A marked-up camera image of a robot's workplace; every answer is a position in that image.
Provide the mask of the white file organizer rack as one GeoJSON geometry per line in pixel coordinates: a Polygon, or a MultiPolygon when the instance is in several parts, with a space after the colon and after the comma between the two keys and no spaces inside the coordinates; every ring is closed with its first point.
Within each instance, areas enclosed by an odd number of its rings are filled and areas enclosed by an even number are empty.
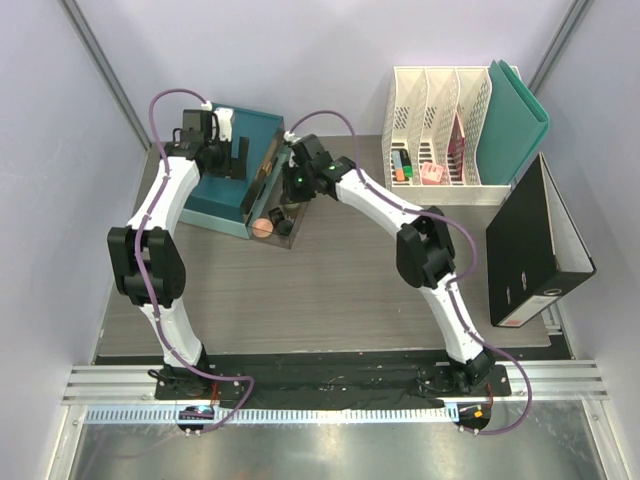
{"type": "Polygon", "coordinates": [[[397,196],[421,205],[498,206],[511,188],[481,183],[476,152],[492,85],[487,66],[395,66],[382,132],[384,181],[397,196]],[[465,140],[464,183],[452,184],[447,147],[454,116],[461,113],[465,140]],[[392,149],[408,151],[413,178],[397,182],[392,149]],[[420,167],[433,162],[445,168],[439,185],[422,185],[420,167]]]}

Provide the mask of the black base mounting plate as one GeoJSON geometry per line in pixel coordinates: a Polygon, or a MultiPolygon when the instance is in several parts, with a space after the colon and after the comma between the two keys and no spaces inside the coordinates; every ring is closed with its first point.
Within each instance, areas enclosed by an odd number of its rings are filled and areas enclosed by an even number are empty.
{"type": "Polygon", "coordinates": [[[486,361],[465,371],[442,351],[220,355],[198,365],[148,370],[158,400],[219,400],[250,408],[372,408],[377,404],[453,397],[508,397],[502,365],[486,361]]]}

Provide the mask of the teal drawer organizer box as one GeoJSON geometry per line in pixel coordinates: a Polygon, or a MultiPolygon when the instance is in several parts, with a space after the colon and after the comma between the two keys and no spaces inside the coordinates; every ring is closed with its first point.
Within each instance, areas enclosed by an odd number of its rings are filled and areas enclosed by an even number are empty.
{"type": "Polygon", "coordinates": [[[180,221],[250,238],[286,158],[283,134],[280,115],[225,105],[185,110],[172,145],[194,153],[203,173],[180,221]]]}

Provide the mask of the black lever arch binder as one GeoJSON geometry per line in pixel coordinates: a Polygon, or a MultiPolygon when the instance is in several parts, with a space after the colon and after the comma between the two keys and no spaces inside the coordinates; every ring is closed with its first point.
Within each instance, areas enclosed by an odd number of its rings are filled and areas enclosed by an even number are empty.
{"type": "Polygon", "coordinates": [[[486,229],[491,324],[519,328],[596,273],[538,154],[486,229]]]}

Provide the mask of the highlighter markers pack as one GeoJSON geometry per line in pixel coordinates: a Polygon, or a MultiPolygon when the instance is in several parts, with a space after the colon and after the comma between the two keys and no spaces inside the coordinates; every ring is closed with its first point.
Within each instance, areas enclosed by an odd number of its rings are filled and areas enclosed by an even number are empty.
{"type": "Polygon", "coordinates": [[[391,164],[397,182],[407,182],[413,178],[413,168],[406,149],[392,149],[391,164]]]}

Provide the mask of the clear smoky drawer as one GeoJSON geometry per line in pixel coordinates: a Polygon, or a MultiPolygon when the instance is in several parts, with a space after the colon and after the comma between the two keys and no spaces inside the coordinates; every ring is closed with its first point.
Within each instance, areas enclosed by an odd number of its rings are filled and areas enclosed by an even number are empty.
{"type": "Polygon", "coordinates": [[[248,130],[248,189],[242,201],[244,223],[249,225],[257,202],[263,197],[267,181],[275,169],[284,144],[284,119],[260,114],[251,118],[248,130]]]}
{"type": "Polygon", "coordinates": [[[275,169],[272,172],[270,179],[267,181],[264,195],[257,202],[254,210],[254,215],[251,218],[249,225],[246,225],[247,233],[249,234],[249,238],[251,240],[284,249],[291,249],[293,247],[294,241],[302,224],[304,213],[307,208],[307,203],[300,203],[300,208],[295,212],[285,212],[281,207],[282,201],[288,200],[284,194],[284,176],[282,173],[282,167],[288,163],[289,158],[290,151],[286,148],[282,148],[280,154],[278,155],[275,169]],[[289,220],[293,223],[293,230],[291,234],[289,236],[282,236],[279,234],[277,226],[274,226],[273,234],[268,238],[259,239],[254,237],[251,230],[253,222],[258,218],[269,219],[268,212],[276,207],[279,207],[283,211],[286,217],[285,220],[289,220]]]}

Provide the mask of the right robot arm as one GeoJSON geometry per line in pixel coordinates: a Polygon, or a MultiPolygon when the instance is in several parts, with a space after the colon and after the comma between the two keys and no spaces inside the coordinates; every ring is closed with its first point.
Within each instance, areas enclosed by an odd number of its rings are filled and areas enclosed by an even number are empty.
{"type": "Polygon", "coordinates": [[[327,195],[363,213],[395,241],[400,277],[428,303],[445,341],[453,389],[472,395],[483,388],[495,363],[455,284],[455,249],[448,219],[436,207],[421,211],[384,189],[356,163],[333,158],[315,135],[289,131],[291,156],[282,167],[283,193],[291,203],[327,195]]]}

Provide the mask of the black round cap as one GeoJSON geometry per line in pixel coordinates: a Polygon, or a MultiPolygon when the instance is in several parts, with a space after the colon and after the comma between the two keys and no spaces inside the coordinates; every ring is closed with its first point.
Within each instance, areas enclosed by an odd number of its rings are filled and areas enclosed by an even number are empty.
{"type": "Polygon", "coordinates": [[[277,226],[281,221],[286,219],[283,211],[279,207],[270,210],[268,215],[274,226],[277,226]]]}
{"type": "Polygon", "coordinates": [[[293,230],[293,223],[289,220],[282,220],[277,224],[277,230],[282,236],[289,236],[293,230]]]}

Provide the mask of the magenta booklet in rack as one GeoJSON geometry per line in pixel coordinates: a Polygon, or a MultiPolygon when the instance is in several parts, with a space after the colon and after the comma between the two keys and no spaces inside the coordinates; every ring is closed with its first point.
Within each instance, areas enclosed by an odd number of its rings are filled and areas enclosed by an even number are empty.
{"type": "Polygon", "coordinates": [[[452,131],[447,147],[449,177],[452,184],[464,183],[465,132],[461,113],[454,116],[452,131]]]}

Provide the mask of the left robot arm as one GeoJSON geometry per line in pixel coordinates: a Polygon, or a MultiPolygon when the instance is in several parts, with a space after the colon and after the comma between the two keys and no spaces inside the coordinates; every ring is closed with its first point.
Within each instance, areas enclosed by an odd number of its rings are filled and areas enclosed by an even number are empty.
{"type": "Polygon", "coordinates": [[[147,317],[163,351],[162,367],[150,376],[161,391],[193,399],[211,391],[213,375],[184,306],[186,267],[173,235],[201,178],[231,174],[234,115],[210,103],[185,110],[177,138],[159,147],[157,173],[142,204],[107,235],[116,288],[147,317]]]}

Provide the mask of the green plastic folder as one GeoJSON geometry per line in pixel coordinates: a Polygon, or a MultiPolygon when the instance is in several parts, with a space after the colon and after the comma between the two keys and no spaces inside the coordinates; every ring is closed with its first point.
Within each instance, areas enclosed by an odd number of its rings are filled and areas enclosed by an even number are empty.
{"type": "Polygon", "coordinates": [[[476,152],[481,183],[508,185],[549,129],[549,116],[503,60],[488,69],[491,97],[476,152]]]}

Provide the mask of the aluminium rail frame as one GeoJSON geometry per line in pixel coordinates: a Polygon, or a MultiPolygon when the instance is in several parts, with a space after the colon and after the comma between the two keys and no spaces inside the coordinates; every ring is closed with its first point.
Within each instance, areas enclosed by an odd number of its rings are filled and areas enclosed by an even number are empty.
{"type": "MultiPolygon", "coordinates": [[[[72,404],[139,403],[187,400],[172,393],[166,380],[149,374],[150,366],[87,366],[72,369],[62,402],[72,404]]],[[[329,395],[335,392],[405,391],[412,389],[438,398],[462,398],[454,388],[450,366],[418,364],[254,365],[254,393],[268,391],[329,395]]],[[[494,365],[488,377],[494,396],[524,400],[602,400],[608,397],[592,361],[532,361],[521,368],[505,362],[494,365]]]]}

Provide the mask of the round pink compact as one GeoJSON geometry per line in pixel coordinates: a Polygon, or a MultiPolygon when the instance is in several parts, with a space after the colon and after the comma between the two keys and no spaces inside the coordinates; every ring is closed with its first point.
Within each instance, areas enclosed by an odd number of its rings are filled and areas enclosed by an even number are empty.
{"type": "Polygon", "coordinates": [[[258,218],[253,222],[251,230],[254,237],[265,239],[273,234],[274,225],[268,218],[258,218]]]}

